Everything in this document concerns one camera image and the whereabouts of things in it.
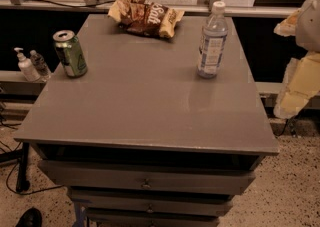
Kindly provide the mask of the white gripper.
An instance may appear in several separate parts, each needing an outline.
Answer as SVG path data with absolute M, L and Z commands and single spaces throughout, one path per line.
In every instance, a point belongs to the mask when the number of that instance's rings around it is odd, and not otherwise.
M 320 0 L 305 0 L 301 9 L 276 25 L 274 33 L 296 35 L 298 46 L 315 51 L 300 60 L 291 58 L 285 69 L 273 113 L 277 118 L 290 119 L 320 92 Z

